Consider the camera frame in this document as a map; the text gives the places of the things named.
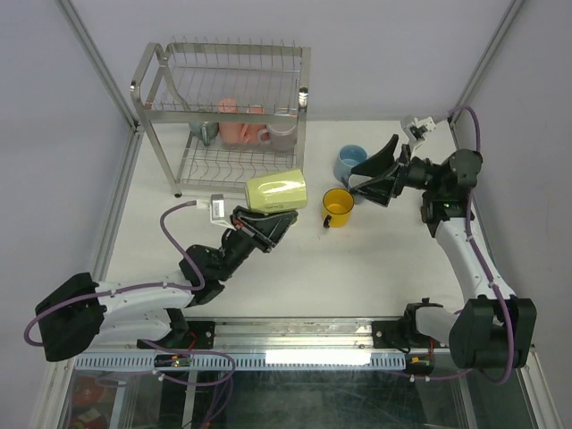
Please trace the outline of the pale green mug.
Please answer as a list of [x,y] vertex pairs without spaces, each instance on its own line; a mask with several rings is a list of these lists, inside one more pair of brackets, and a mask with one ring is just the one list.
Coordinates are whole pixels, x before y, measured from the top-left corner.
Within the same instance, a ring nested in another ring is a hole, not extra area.
[[245,196],[252,211],[272,214],[307,206],[307,185],[303,172],[293,169],[247,180]]

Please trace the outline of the yellow mug black handle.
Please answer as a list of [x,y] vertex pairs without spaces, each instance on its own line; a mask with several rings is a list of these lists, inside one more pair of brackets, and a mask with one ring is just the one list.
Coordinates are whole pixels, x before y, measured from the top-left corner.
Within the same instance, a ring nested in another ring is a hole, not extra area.
[[340,228],[345,226],[354,208],[354,198],[345,189],[329,189],[322,199],[323,227]]

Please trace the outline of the lilac mug with handle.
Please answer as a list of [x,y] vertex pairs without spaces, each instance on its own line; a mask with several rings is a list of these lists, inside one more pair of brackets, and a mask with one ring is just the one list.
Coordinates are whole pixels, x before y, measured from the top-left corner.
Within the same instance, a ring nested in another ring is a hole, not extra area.
[[290,118],[287,112],[277,112],[271,116],[256,134],[256,142],[274,152],[287,152],[296,146],[297,123],[277,122],[278,118]]

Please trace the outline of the grey-blue round ceramic cup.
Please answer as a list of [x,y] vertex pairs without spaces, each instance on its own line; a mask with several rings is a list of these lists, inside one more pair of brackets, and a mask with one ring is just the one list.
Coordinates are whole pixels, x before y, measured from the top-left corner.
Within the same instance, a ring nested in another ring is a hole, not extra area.
[[210,121],[192,121],[189,123],[189,129],[192,135],[201,141],[205,147],[210,147],[218,136],[219,123]]

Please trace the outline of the grey white small mug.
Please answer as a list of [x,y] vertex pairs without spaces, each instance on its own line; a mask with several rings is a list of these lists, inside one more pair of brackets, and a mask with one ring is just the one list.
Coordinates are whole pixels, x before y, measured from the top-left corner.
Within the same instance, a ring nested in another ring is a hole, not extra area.
[[351,174],[348,179],[348,190],[352,191],[357,186],[370,180],[370,177],[365,175]]

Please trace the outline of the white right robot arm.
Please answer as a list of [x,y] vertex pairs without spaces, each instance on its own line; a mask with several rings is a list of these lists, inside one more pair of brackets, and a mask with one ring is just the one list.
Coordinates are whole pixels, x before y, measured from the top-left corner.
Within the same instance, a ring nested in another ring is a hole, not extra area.
[[457,314],[427,299],[408,305],[400,338],[410,346],[432,338],[449,348],[462,369],[511,372],[526,364],[537,310],[503,280],[477,233],[472,191],[482,164],[482,155],[470,149],[436,164],[414,156],[409,144],[392,136],[351,169],[349,191],[379,206],[389,205],[404,189],[421,191],[422,223],[449,259],[461,288],[465,303]]

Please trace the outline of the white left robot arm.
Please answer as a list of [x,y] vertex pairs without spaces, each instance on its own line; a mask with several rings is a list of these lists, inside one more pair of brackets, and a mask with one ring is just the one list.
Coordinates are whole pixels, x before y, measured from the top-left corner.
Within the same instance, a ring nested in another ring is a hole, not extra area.
[[189,329],[183,309],[216,298],[254,250],[271,252],[298,217],[297,211],[262,214],[236,206],[218,248],[175,243],[179,268],[158,280],[96,282],[90,273],[76,273],[37,304],[24,340],[41,348],[49,362],[74,358],[93,345],[180,346]]

